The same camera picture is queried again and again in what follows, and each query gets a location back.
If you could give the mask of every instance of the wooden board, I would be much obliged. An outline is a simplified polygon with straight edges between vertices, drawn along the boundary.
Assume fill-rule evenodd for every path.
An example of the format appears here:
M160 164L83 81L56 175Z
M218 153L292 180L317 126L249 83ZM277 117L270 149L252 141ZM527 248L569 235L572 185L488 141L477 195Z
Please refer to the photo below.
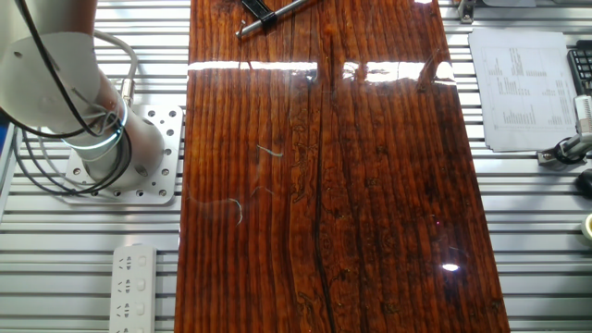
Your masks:
M175 331L509 332L437 1L242 19L191 3Z

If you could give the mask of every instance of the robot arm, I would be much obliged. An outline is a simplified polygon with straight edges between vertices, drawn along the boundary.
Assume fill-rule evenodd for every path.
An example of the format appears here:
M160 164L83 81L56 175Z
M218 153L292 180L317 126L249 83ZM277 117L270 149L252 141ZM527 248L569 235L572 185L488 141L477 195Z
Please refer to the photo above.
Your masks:
M578 96L574 99L576 134L559 142L555 147L538 152L538 163L544 167L586 163L586 153L592 151L592 98Z
M119 174L123 177L113 185L122 189L152 174L163 157L163 138L150 122L131 111L133 81L124 82L128 97L124 100L97 66L93 44L97 0L0 0L0 7L0 107L26 128L80 132L63 140L97 181L124 168ZM23 20L26 12L50 61L43 61L40 45L31 37L31 25ZM100 33L99 37L120 42ZM122 156L128 160L123 166ZM142 173L133 170L137 166Z

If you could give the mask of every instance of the black cable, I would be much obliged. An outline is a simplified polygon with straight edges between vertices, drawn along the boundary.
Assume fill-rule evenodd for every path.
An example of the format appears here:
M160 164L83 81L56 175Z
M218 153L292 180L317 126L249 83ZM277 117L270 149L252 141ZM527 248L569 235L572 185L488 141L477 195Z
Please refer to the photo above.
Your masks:
M49 188L44 187L44 185L42 185L41 183L39 183L37 180L35 180L35 178L29 173L29 171L27 170L27 168L24 166L24 163L22 162L22 159L19 156L18 153L18 147L17 147L17 132L15 131L15 134L13 136L13 141L12 141L12 149L14 151L18 166L20 167L21 171L23 172L23 174L27 177L27 179L29 179L33 184L35 184L35 186L37 186L38 188L47 191L49 193L52 193L53 195L81 195L81 194L88 194L88 193L95 193L101 190L106 189L107 187L111 186L111 184L113 184L114 182L116 182L118 179L121 178L121 176L123 176L123 174L125 173L125 171L128 169L128 167L130 166L131 163L131 139L129 134L125 131L125 129L120 128L123 131L123 135L126 136L126 140L128 142L128 152L129 152L129 158L125 164L125 166L121 167L121 160L122 160L122 155L123 155L123 147L120 147L120 149L117 150L117 165L109 172L109 174L107 176L105 176L103 179L101 179L100 181L98 181L97 183L95 183L93 186L91 186L88 189L82 190L82 191L73 191L73 190L68 190L68 191L55 191ZM34 155L32 154L32 151L29 150L29 155L31 157L31 159L35 159ZM35 164L40 171L42 171L43 169L40 168L40 166L38 164ZM119 173L114 177L113 175L115 174L115 172L119 169ZM44 170L42 171L42 174L44 176L46 176L48 179L51 180L51 177L49 177L49 175L47 175Z
M43 133L41 131L38 131L37 129L32 129L32 128L28 127L27 125L14 119L2 107L0 107L0 113L2 113L2 115L4 117L6 117L11 123L15 124L15 126L20 128L21 130L26 130L27 132L29 132L31 134L35 134L37 136L48 138L48 139L67 139L67 138L72 138L72 137L75 137L77 135L81 135L82 133L84 133L84 129L79 129L77 131L73 131L70 133L64 133L64 134Z
M25 19L25 23L27 24L27 27L29 28L29 32L31 33L31 37L35 41L35 45L37 46L37 50L39 51L39 55L41 56L43 62L45 63L45 67L47 68L47 70L51 74L52 79L54 79L55 85L57 86L57 89L59 90L62 97L64 98L64 101L68 105L70 112L72 113L74 118L76 118L76 120L78 120L78 122L80 123L82 128L87 133L89 133L90 135L92 135L95 138L100 137L101 133L95 133L89 127L89 125L84 121L84 119L82 118L82 116L80 115L78 110L76 109L76 106L74 105L74 103L72 103L72 100L70 99L70 96L68 95L68 92L66 92L66 88L64 87L64 83L62 83L62 80L57 76L56 69L54 68L54 63L52 62L52 59L50 58L50 56L47 52L47 49L45 49L45 46L43 46L43 42L41 40L39 32L37 31L37 28L35 27L35 23L33 22L33 19L31 17L31 12L29 12L29 8L27 7L27 2L25 0L15 0L15 2L17 4L18 8L20 9L21 16Z
M565 138L563 140L561 140L559 143L557 143L557 145L555 146L555 148L553 148L553 155L555 157L556 160L562 162L563 164L565 164L566 166L572 166L574 164L578 164L582 161L584 161L584 158L586 158L586 153L579 155L576 159L569 159L567 158L564 154L563 154L563 150L561 148L561 144L570 140L571 138Z
M53 182L57 187L61 188L62 190L65 190L68 192L76 191L74 189L69 189L66 186L57 182L57 180L55 180L53 177L49 176L47 174L47 172L45 172L45 170L39 165L39 162L37 161L37 159L33 155L33 150L31 149L31 144L29 143L29 139L27 138L27 131L26 130L22 131L22 140L25 142L25 146L27 146L27 152L29 152L29 156L31 157L31 161L33 161L33 164L39 169L39 171L41 171L42 175L44 175L49 181Z

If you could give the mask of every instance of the power strip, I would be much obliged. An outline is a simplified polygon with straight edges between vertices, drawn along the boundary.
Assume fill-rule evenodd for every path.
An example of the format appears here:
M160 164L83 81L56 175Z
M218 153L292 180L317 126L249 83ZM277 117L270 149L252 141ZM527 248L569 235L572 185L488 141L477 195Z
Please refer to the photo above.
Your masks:
M154 333L156 248L123 246L113 252L109 333Z

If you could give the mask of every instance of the mounting plate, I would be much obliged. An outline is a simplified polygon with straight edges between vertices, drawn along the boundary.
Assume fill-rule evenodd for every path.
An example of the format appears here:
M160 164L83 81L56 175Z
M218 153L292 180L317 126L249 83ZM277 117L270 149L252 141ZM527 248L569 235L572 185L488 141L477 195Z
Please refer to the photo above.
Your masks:
M167 105L134 105L132 108L136 115L150 120L162 134L165 151L160 166L153 175L146 177L142 183L132 189L107 188L93 195L64 197L64 201L68 204L168 204L175 197L183 110L178 106ZM88 184L95 182L73 150L68 160L66 177L78 182L85 181Z

